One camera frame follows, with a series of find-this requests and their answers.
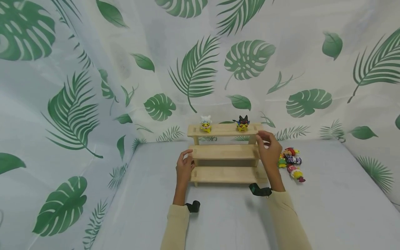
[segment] wooden shelf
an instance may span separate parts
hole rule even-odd
[[[195,167],[190,178],[191,182],[208,183],[266,183],[265,170],[251,167]]]
[[[191,124],[188,128],[188,137],[195,136],[246,136],[255,135],[259,130],[263,130],[261,123],[250,123],[247,131],[239,132],[236,123],[212,124],[211,132],[207,133],[200,129],[200,124]]]
[[[260,159],[255,144],[191,145],[189,149],[193,149],[192,155],[195,160]]]

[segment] wooden display stand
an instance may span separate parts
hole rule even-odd
[[[247,131],[239,132],[236,123],[213,124],[211,132],[200,129],[199,124],[189,125],[188,137],[194,145],[192,155],[196,167],[190,181],[209,183],[263,183],[268,182],[265,171],[258,169],[260,155],[256,145],[256,134],[262,130],[261,123],[250,124]],[[199,137],[249,136],[248,144],[200,145]]]

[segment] leaf-patterned backdrop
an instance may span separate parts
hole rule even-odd
[[[0,0],[0,249],[90,249],[134,151],[187,140],[200,115],[338,140],[400,210],[399,11],[396,0]]]

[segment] beige sleeve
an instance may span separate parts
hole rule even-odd
[[[188,207],[171,205],[167,219],[161,250],[184,250],[186,230],[189,224]]]
[[[312,250],[288,192],[272,191],[267,198],[267,204],[274,222],[279,250]]]

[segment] white-hat pikachu figure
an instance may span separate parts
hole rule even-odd
[[[200,120],[200,128],[203,131],[206,131],[207,133],[211,132],[211,116],[200,116],[201,120]]]

